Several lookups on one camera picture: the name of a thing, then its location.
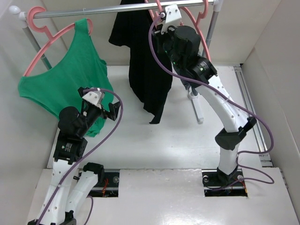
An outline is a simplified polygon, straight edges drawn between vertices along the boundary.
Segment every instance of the horizontal metal bar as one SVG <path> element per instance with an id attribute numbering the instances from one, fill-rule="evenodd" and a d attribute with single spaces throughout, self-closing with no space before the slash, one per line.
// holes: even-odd
<path id="1" fill-rule="evenodd" d="M 214 4 L 215 0 L 208 0 L 210 5 Z M 161 2 L 162 7 L 166 7 L 172 4 L 178 5 L 178 7 L 183 6 L 201 6 L 204 4 L 204 0 L 180 0 L 180 1 L 165 1 Z M 47 11 L 37 13 L 34 18 L 50 18 L 50 17 L 62 17 L 62 16 L 72 16 L 72 15 L 91 15 L 91 14 L 100 14 L 100 13 L 117 13 L 117 12 L 128 12 L 128 11 L 138 11 L 146 9 L 157 8 L 156 3 L 141 3 L 141 4 L 129 4 L 129 5 L 120 5 L 120 6 L 108 6 L 100 8 L 83 8 L 79 10 L 68 10 L 68 11 Z"/>

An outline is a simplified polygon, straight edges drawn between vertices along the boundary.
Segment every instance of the metal pole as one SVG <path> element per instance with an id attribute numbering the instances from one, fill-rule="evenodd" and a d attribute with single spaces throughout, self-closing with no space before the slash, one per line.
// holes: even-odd
<path id="1" fill-rule="evenodd" d="M 213 11 L 211 20 L 210 20 L 210 27 L 208 29 L 208 33 L 207 33 L 206 40 L 205 40 L 207 48 L 210 47 L 210 42 L 211 42 L 212 34 L 213 34 L 215 26 L 216 26 L 218 15 L 219 15 L 219 12 Z"/>
<path id="2" fill-rule="evenodd" d="M 208 0 L 210 5 L 213 5 L 215 0 Z M 177 4 L 178 7 L 183 6 L 201 6 L 204 4 L 203 0 L 180 0 L 180 1 L 167 1 L 162 2 L 161 6 L 169 6 L 172 4 Z M 69 11 L 48 11 L 37 13 L 34 18 L 49 18 L 49 17 L 61 17 L 61 16 L 72 16 L 72 15 L 91 15 L 100 13 L 116 13 L 116 12 L 127 12 L 127 11 L 138 11 L 146 9 L 157 8 L 156 3 L 141 3 L 141 4 L 128 4 L 120 6 L 110 6 L 110 7 L 100 7 L 100 8 L 83 8 L 79 10 L 69 10 Z"/>
<path id="3" fill-rule="evenodd" d="M 22 28 L 22 29 L 23 29 L 24 33 L 26 34 L 26 36 L 28 37 L 28 39 L 29 39 L 30 43 L 32 44 L 32 46 L 34 47 L 34 49 L 38 52 L 41 49 L 41 47 L 39 46 L 37 40 L 33 36 L 29 27 Z M 52 68 L 52 66 L 51 66 L 49 60 L 47 59 L 47 57 L 45 56 L 45 54 L 42 55 L 41 60 L 42 60 L 43 64 L 45 65 L 45 67 L 47 68 L 47 70 Z"/>
<path id="4" fill-rule="evenodd" d="M 36 38 L 33 36 L 30 28 L 28 27 L 28 24 L 27 24 L 26 18 L 25 18 L 25 13 L 21 12 L 20 8 L 17 6 L 10 6 L 9 11 L 12 15 L 14 15 L 17 18 L 25 35 L 28 37 L 28 39 L 29 39 L 30 43 L 32 44 L 32 46 L 34 47 L 34 49 L 38 52 L 41 49 L 41 47 L 39 46 Z M 48 70 L 52 68 L 50 62 L 48 61 L 47 57 L 44 54 L 42 55 L 41 60 Z"/>

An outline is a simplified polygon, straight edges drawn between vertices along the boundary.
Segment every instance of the clothing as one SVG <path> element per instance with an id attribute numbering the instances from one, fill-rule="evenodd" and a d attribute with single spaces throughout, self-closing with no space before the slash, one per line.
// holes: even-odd
<path id="1" fill-rule="evenodd" d="M 121 5 L 144 3 L 144 0 L 122 0 Z M 148 10 L 117 14 L 109 42 L 130 48 L 129 83 L 133 92 L 144 103 L 144 109 L 155 117 L 150 122 L 160 122 L 172 76 L 155 62 L 149 47 L 148 32 L 152 23 Z M 154 49 L 157 47 L 153 38 Z M 157 54 L 162 64 L 172 70 L 166 54 Z"/>
<path id="2" fill-rule="evenodd" d="M 19 82 L 19 94 L 29 98 L 58 118 L 60 111 L 67 106 L 81 110 L 80 87 L 99 87 L 113 90 L 107 78 L 106 62 L 99 58 L 89 36 L 86 19 L 75 22 L 72 44 L 64 58 L 53 68 L 36 76 L 23 76 Z M 113 95 L 106 93 L 102 104 L 106 110 L 113 101 Z M 104 125 L 98 118 L 87 132 L 94 137 Z"/>

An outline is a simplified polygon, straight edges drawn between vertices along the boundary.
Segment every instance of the green clothing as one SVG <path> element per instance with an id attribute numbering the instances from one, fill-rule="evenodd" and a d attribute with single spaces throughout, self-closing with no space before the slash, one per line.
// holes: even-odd
<path id="1" fill-rule="evenodd" d="M 80 87 L 113 90 L 107 78 L 106 62 L 98 56 L 86 19 L 75 22 L 74 38 L 64 58 L 45 73 L 23 76 L 18 89 L 21 97 L 29 98 L 58 118 L 60 111 L 67 106 L 81 110 L 82 99 L 77 91 Z M 102 100 L 106 110 L 112 101 L 113 95 L 106 93 Z M 104 122 L 98 118 L 87 135 L 94 137 L 99 134 Z"/>

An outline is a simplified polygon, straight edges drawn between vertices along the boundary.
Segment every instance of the metal rod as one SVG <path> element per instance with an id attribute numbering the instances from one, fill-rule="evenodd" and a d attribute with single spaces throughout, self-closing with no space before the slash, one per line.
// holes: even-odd
<path id="1" fill-rule="evenodd" d="M 215 0 L 208 0 L 210 5 L 214 4 Z M 167 1 L 162 2 L 161 6 L 169 6 L 176 4 L 178 7 L 183 6 L 201 6 L 204 4 L 204 0 L 180 0 L 180 1 Z M 120 6 L 110 6 L 110 7 L 100 7 L 100 8 L 83 8 L 79 10 L 69 10 L 69 11 L 48 11 L 41 12 L 34 16 L 35 19 L 39 18 L 49 18 L 49 17 L 61 17 L 61 16 L 72 16 L 72 15 L 91 15 L 100 13 L 117 13 L 117 12 L 127 12 L 127 11 L 138 11 L 146 9 L 157 8 L 156 3 L 141 3 L 141 4 L 129 4 Z"/>
<path id="2" fill-rule="evenodd" d="M 23 29 L 24 33 L 26 34 L 26 36 L 28 37 L 28 39 L 31 42 L 34 49 L 38 52 L 41 49 L 41 47 L 39 46 L 37 40 L 33 36 L 29 27 L 22 28 L 22 29 Z M 50 62 L 48 61 L 47 57 L 44 54 L 42 55 L 41 60 L 42 60 L 43 64 L 45 65 L 45 67 L 47 68 L 47 70 L 52 68 Z"/>
<path id="3" fill-rule="evenodd" d="M 208 28 L 208 33 L 207 33 L 206 40 L 205 40 L 207 48 L 210 47 L 210 42 L 211 42 L 212 34 L 213 34 L 215 26 L 216 26 L 218 15 L 219 15 L 219 12 L 213 11 L 211 20 L 210 20 L 210 27 Z"/>

